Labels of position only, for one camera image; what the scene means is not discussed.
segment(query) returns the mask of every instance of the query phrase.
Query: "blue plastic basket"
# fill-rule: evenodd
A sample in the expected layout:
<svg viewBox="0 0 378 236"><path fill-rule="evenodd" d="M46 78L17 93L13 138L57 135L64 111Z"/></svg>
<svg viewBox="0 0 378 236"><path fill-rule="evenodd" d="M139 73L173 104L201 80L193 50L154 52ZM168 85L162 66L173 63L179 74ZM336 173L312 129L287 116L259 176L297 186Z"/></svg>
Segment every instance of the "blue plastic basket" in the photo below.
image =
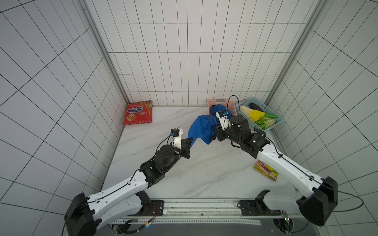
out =
<svg viewBox="0 0 378 236"><path fill-rule="evenodd" d="M235 105L236 112L237 112L239 115L243 116L245 119L247 119L248 124L249 124L249 127L250 127L251 130L254 130L255 128L258 128L258 129L260 129L260 130L263 130L263 131L267 132L267 131L273 129L277 124L279 124L279 123L281 123L281 122L283 121L282 117L280 117L279 115L277 115L277 113L275 113L274 111L272 111L269 107L267 107L264 103L260 102L260 101L259 101L257 98L255 98L255 97L251 97L250 99L241 102L241 103L240 103L240 106L244 105L244 106L250 108L250 107L249 107L249 104L250 104L251 102L253 102L253 103L256 104L257 106L259 106L259 107L260 107L265 113L269 113L269 114L272 114L272 115L276 115L276 116L278 116L278 118L275 118L276 123L275 123L273 126L267 128L266 130L263 130L263 129L260 128L260 126L258 126L255 122L253 122L253 121L252 121L252 120L251 120L246 114L244 114L242 111L240 111L240 110L239 110L239 104L236 104L236 105Z"/></svg>

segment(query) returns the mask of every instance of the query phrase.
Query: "black motor housing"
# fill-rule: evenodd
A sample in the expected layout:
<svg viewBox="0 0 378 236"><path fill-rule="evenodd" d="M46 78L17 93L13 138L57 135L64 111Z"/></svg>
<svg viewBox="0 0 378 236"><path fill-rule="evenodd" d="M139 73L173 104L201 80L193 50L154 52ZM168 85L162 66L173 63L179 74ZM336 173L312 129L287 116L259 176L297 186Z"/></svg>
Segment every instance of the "black motor housing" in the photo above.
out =
<svg viewBox="0 0 378 236"><path fill-rule="evenodd" d="M297 200L302 215L318 226L325 224L338 204L337 182L331 177L322 180L322 185L310 197Z"/></svg>

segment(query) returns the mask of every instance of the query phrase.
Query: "red snack bag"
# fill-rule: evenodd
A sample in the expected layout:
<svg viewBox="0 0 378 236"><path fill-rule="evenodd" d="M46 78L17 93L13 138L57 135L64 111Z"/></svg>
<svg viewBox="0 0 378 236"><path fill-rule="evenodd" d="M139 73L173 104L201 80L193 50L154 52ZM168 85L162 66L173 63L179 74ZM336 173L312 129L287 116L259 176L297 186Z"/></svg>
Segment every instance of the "red snack bag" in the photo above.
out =
<svg viewBox="0 0 378 236"><path fill-rule="evenodd" d="M141 101L127 104L123 125L134 125L152 122L152 101Z"/></svg>

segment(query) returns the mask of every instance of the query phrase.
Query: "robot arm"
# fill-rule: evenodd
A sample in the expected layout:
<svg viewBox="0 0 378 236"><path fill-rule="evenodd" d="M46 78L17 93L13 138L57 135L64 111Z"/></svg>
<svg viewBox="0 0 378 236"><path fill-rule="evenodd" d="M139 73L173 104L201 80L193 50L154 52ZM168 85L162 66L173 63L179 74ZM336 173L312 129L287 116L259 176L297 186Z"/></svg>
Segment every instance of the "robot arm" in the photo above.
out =
<svg viewBox="0 0 378 236"><path fill-rule="evenodd" d="M87 197L84 193L77 195L64 215L68 235L91 236L123 216L148 212L151 200L144 190L162 180L181 157L190 157L193 138L181 140L182 133L182 129L172 129L172 145L163 145L124 181Z"/></svg>
<svg viewBox="0 0 378 236"><path fill-rule="evenodd" d="M338 203L337 182L330 177L323 179L279 153L274 144L266 139L264 131L255 128L256 133L251 132L244 117L233 116L228 119L225 110L216 116L226 119L220 125L213 126L219 141L229 139L232 146L270 165L299 190L299 193L287 196L264 190L265 193L260 194L264 207L301 213L310 222L323 226Z"/></svg>

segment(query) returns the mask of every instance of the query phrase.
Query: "pink plastic basket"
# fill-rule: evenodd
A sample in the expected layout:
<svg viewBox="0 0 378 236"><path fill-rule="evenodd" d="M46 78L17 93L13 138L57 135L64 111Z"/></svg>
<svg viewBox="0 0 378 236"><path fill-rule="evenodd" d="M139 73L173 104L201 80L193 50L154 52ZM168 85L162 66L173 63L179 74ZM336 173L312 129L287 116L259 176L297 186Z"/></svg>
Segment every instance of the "pink plastic basket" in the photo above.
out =
<svg viewBox="0 0 378 236"><path fill-rule="evenodd" d="M209 99L208 100L208 107L209 107L209 115L210 115L210 108L212 105L218 105L218 104L222 104L223 106L226 106L228 109L230 109L231 113L234 115L234 116L237 116L237 113L236 113L236 108L235 108L235 103L233 100L230 100L227 104L227 100L224 100L224 99Z"/></svg>

